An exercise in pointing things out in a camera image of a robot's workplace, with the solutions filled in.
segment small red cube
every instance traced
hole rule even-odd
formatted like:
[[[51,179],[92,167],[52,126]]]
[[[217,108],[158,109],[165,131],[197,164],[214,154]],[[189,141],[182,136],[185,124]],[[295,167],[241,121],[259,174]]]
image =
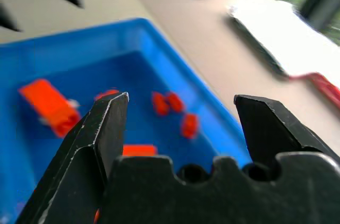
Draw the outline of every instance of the small red cube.
[[[100,94],[96,95],[95,101],[97,101],[98,99],[100,99],[100,98],[102,98],[104,96],[111,95],[111,94],[116,94],[118,92],[119,92],[119,90],[107,90],[104,93],[100,93]]]
[[[166,95],[166,99],[171,109],[173,109],[176,113],[180,113],[184,110],[184,103],[177,94],[173,92],[169,92]]]
[[[152,105],[158,115],[164,116],[169,113],[169,105],[166,103],[165,97],[158,92],[152,93]]]
[[[182,122],[182,135],[188,139],[197,136],[199,128],[198,116],[196,114],[185,114]]]

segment orange plastic piece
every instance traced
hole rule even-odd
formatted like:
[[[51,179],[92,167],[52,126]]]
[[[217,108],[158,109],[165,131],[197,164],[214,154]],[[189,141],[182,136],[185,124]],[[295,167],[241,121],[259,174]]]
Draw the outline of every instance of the orange plastic piece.
[[[64,137],[80,120],[77,110],[47,80],[35,80],[19,92],[59,137]]]
[[[119,92],[119,90],[107,90],[104,93],[100,93],[100,94],[96,95],[95,100],[97,101],[98,99],[100,99],[100,98],[102,98],[104,96],[111,95],[111,94],[116,94],[118,92]]]
[[[154,156],[157,155],[157,148],[153,145],[124,145],[123,156]]]
[[[99,209],[96,211],[96,215],[95,215],[95,220],[93,222],[93,224],[96,224],[99,218]]]
[[[184,110],[184,103],[179,98],[179,96],[173,92],[169,92],[166,95],[166,99],[170,105],[170,107],[177,113],[180,113]]]
[[[169,105],[166,103],[166,98],[158,93],[152,93],[152,104],[154,106],[155,112],[158,115],[167,115],[169,113]]]
[[[182,123],[182,135],[185,138],[193,139],[197,136],[199,127],[198,117],[195,114],[186,114]]]

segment orange block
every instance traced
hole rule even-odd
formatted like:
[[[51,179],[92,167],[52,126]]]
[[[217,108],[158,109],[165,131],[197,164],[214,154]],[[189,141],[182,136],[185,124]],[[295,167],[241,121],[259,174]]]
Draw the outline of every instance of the orange block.
[[[169,92],[166,95],[166,99],[171,109],[173,109],[176,113],[180,113],[184,110],[184,103],[176,93]]]
[[[98,99],[100,99],[104,96],[115,94],[115,93],[118,93],[118,92],[119,92],[119,90],[107,90],[104,93],[100,93],[100,94],[96,95],[95,100],[97,101]]]
[[[185,138],[193,139],[197,136],[199,127],[198,117],[195,114],[186,114],[182,123],[182,135]]]
[[[158,115],[164,116],[169,113],[169,105],[166,103],[166,98],[158,92],[152,93],[152,105]]]
[[[77,110],[47,80],[35,80],[19,92],[59,137],[64,137],[80,120]]]
[[[157,155],[157,148],[153,145],[124,145],[123,156],[154,156]]]

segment blue bin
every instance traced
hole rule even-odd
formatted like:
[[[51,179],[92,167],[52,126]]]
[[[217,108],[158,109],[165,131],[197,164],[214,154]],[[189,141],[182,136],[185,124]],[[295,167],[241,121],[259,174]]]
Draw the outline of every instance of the blue bin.
[[[84,115],[108,89],[127,91],[127,144],[154,144],[177,171],[214,156],[251,162],[241,127],[179,54],[145,19],[0,45],[0,220],[15,221],[62,140],[38,122],[18,88],[38,78],[80,103]],[[176,92],[198,114],[195,140],[180,136],[183,114],[155,115],[151,92]]]

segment white object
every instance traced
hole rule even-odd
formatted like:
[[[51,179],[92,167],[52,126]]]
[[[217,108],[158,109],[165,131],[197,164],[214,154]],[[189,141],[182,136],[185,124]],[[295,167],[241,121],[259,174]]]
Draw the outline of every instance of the white object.
[[[78,103],[78,101],[76,101],[76,100],[74,100],[74,99],[69,99],[69,100],[67,101],[67,103],[68,103],[71,107],[73,107],[73,108],[75,108],[75,109],[78,109],[78,108],[80,107],[80,104]]]
[[[238,0],[230,15],[240,21],[289,75],[319,72],[340,88],[340,50],[309,27],[287,2]]]

